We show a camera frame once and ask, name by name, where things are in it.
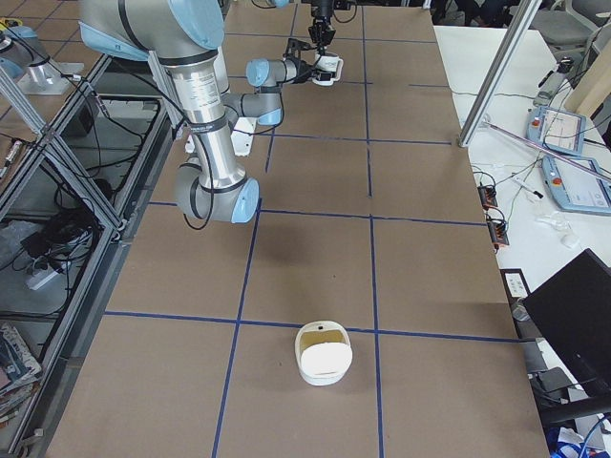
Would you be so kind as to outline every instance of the power strip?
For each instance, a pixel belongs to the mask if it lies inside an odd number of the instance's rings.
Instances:
[[[46,269],[36,269],[26,280],[26,285],[32,291],[36,291],[58,275],[63,274],[69,265],[68,261],[63,261],[61,267],[58,266],[56,269],[53,269],[50,265]]]

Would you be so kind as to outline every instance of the white container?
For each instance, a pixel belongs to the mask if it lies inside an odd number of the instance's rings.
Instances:
[[[352,363],[352,348],[346,330],[336,322],[313,322],[295,338],[299,373],[311,385],[339,382]]]

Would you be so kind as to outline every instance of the device screen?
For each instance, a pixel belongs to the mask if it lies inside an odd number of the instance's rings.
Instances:
[[[572,114],[554,111],[545,112],[541,140],[565,150],[576,151],[579,133],[579,118]]]
[[[594,170],[592,162],[586,159],[573,159],[579,165]],[[565,162],[556,161],[562,177],[564,189],[573,205],[584,207],[609,208],[611,204],[602,188],[602,182]]]

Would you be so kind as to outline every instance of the white lid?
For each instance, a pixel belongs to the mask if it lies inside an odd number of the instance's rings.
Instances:
[[[304,350],[301,369],[310,377],[332,377],[343,374],[352,363],[352,349],[339,342],[317,343]]]

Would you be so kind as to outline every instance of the computer screen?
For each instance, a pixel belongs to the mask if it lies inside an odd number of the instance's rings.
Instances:
[[[611,393],[611,269],[586,249],[524,306],[585,392]]]

